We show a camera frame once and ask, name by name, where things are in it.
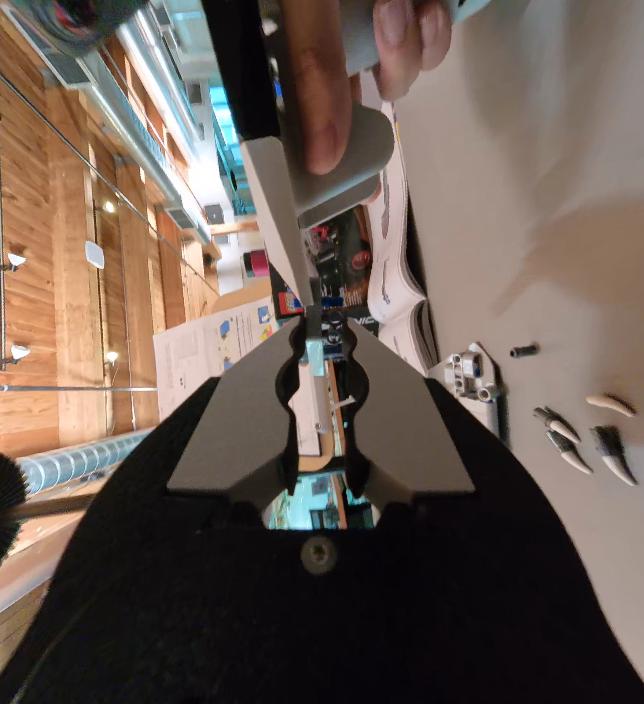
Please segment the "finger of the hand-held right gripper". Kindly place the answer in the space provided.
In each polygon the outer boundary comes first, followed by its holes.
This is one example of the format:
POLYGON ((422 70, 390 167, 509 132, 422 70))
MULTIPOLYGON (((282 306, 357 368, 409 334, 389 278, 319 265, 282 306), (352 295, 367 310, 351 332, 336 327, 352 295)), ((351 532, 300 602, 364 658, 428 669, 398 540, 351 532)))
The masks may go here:
POLYGON ((265 136, 242 142, 240 149, 269 263, 303 308, 320 308, 320 293, 310 276, 282 143, 277 137, 265 136))

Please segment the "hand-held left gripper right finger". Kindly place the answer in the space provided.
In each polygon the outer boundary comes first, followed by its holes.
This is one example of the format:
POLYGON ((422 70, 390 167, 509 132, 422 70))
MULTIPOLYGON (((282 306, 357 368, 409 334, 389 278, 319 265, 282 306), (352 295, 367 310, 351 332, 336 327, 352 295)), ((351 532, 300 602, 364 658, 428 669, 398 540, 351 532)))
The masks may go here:
POLYGON ((352 494, 374 505, 472 494, 428 380, 355 320, 346 324, 345 350, 355 400, 345 455, 352 494))

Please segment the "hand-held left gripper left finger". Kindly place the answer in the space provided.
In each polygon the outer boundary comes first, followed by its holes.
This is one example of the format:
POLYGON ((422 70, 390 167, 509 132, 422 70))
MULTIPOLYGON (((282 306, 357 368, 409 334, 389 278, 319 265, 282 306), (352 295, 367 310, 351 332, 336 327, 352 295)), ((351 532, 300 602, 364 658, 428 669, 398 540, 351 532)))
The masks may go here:
POLYGON ((265 509, 299 477, 297 421, 306 322, 297 316, 217 379, 168 484, 175 496, 225 498, 265 509))

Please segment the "person's right hand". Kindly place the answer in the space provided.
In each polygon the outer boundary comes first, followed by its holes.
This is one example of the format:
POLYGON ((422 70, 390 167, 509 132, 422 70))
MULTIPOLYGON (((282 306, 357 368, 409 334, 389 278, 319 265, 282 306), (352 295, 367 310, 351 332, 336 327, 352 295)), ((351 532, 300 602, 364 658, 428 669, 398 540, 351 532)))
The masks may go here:
MULTIPOLYGON (((338 1, 282 1, 290 65, 299 104, 306 166, 315 175, 333 171, 346 151, 352 102, 359 81, 346 70, 338 1)), ((377 1, 372 25, 379 63, 379 95, 396 101, 421 73, 446 57, 452 24, 442 1, 377 1)))

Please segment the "printed instruction sheet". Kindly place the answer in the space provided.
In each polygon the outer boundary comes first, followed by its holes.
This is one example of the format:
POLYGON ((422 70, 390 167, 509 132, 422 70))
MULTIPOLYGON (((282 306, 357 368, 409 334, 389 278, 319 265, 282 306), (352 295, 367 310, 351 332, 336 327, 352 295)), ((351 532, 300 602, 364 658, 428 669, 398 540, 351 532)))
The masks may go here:
POLYGON ((153 336, 159 420, 277 331, 271 294, 153 336))

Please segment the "black toy set box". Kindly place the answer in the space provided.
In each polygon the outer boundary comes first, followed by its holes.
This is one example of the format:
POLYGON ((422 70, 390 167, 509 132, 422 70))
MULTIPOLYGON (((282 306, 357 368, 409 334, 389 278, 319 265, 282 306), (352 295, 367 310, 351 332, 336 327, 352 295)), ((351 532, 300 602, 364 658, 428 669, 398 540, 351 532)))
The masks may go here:
POLYGON ((365 210, 355 206, 302 234, 312 277, 320 283, 321 336, 328 353, 340 355, 347 318, 375 336, 379 321, 368 307, 372 250, 365 210))

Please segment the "grey toy panel assembly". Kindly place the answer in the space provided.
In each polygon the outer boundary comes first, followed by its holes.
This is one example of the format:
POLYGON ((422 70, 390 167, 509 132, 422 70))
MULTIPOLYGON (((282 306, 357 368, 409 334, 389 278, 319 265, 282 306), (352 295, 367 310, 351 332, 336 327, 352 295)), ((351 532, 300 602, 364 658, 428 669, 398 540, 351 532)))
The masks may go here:
POLYGON ((485 348, 472 342, 428 370, 458 403, 502 443, 508 442, 505 390, 498 367, 485 348))

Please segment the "instruction sheet on stand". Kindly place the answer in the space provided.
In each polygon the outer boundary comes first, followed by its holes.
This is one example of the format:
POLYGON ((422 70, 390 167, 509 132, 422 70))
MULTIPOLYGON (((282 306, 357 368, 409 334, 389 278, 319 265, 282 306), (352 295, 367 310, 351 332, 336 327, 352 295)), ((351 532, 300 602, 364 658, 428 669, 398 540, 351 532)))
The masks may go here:
POLYGON ((214 321, 236 316, 240 309, 259 301, 270 301, 272 296, 271 279, 255 278, 254 283, 236 291, 219 296, 212 304, 207 320, 214 321))

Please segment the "open instruction booklet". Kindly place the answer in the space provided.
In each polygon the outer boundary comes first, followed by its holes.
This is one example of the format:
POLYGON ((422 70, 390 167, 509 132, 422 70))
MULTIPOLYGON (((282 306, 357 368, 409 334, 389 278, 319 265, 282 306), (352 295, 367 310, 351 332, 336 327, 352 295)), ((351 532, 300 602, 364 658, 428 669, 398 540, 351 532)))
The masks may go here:
POLYGON ((393 154, 380 172, 380 195, 367 206, 372 264, 368 309, 379 340, 426 377, 438 363, 427 297, 407 260, 408 185, 394 104, 383 102, 394 137, 393 154))

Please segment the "long silver air duct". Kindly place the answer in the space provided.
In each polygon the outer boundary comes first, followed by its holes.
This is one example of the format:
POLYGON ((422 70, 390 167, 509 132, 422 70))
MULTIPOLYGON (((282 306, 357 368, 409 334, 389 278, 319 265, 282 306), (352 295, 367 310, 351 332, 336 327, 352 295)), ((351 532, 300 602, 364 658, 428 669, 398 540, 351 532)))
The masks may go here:
POLYGON ((162 208, 181 229, 190 231, 202 245, 211 243, 211 233, 196 199, 169 166, 158 143, 137 117, 98 51, 79 61, 90 78, 90 88, 83 92, 104 119, 108 128, 125 147, 134 162, 160 191, 162 208))

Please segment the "ribbed silver air duct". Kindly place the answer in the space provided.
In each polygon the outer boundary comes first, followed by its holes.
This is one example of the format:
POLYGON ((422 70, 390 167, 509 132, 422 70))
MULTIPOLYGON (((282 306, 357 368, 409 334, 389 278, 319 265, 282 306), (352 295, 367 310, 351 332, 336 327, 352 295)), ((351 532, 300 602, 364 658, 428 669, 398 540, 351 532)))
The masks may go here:
POLYGON ((121 464, 152 428, 17 458, 30 496, 89 479, 121 464))

